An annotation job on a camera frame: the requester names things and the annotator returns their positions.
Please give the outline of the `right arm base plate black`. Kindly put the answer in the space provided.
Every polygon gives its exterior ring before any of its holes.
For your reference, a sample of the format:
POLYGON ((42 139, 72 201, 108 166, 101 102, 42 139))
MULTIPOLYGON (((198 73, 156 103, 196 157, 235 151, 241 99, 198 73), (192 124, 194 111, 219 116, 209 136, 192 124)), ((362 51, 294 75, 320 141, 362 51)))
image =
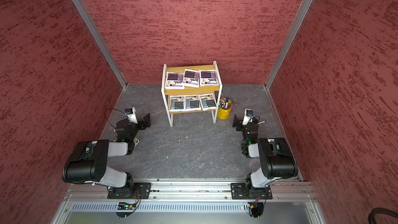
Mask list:
POLYGON ((231 183, 233 200, 271 200, 273 198, 270 187, 254 188, 246 183, 231 183))

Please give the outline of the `grey-blue coffee bag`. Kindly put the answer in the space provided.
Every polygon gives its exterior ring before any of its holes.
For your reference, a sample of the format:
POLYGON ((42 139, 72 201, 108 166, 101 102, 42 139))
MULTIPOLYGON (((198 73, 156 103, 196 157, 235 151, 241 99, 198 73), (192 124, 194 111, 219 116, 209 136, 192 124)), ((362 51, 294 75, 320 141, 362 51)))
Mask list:
POLYGON ((201 111, 200 96, 199 95, 186 95, 185 96, 185 111, 201 111))
POLYGON ((184 112, 185 111, 185 96, 184 95, 171 95, 169 111, 170 112, 184 112))
POLYGON ((217 109, 217 103, 215 99, 215 95, 211 94, 202 94, 199 95, 200 104, 203 111, 214 111, 217 109))

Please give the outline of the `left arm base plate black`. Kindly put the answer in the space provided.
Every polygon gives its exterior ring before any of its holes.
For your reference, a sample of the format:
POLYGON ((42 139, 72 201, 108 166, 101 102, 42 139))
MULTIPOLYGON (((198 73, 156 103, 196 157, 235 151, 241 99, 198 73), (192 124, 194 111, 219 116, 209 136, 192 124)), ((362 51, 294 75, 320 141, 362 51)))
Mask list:
POLYGON ((130 188, 109 188, 108 199, 128 200, 128 199, 148 199, 152 183, 134 183, 130 188))

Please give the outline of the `purple coffee bag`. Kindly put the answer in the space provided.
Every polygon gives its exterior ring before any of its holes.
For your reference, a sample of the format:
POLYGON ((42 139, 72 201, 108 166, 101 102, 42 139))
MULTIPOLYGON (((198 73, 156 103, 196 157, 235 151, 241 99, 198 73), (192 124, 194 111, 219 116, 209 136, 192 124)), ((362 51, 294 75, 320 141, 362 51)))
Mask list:
POLYGON ((183 81, 183 73, 176 73, 176 72, 167 72, 166 73, 166 80, 165 80, 165 89, 172 90, 183 90, 184 85, 182 84, 183 81))
POLYGON ((193 69, 185 69, 181 83, 185 87, 200 87, 200 72, 193 69))
POLYGON ((219 81, 216 70, 199 70, 200 86, 218 86, 219 81))

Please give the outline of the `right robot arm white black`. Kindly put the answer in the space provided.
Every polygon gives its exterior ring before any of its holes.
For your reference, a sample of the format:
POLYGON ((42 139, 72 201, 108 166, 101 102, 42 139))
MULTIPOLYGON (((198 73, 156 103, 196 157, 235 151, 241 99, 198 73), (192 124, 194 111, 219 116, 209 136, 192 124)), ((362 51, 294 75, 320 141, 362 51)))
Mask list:
POLYGON ((244 183, 243 193, 258 197, 270 184, 298 175, 298 167, 292 151, 284 138, 260 138, 259 127, 262 121, 258 116, 245 115, 243 119, 234 117, 233 125, 243 135, 241 153, 247 158, 260 159, 260 168, 250 173, 244 183))

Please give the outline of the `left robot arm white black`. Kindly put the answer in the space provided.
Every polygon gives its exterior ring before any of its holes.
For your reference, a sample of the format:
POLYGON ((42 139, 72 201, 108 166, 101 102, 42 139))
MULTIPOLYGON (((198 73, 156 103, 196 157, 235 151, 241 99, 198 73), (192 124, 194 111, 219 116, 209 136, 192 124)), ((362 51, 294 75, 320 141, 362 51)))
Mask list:
POLYGON ((68 157, 62 174, 65 183, 105 186, 109 199, 130 199, 138 195, 134 179, 128 172, 117 171, 107 165, 108 158, 132 154, 140 142, 140 130, 151 126, 150 114, 138 120, 135 108, 125 110, 126 118, 117 122, 116 141, 98 140, 78 142, 68 157))

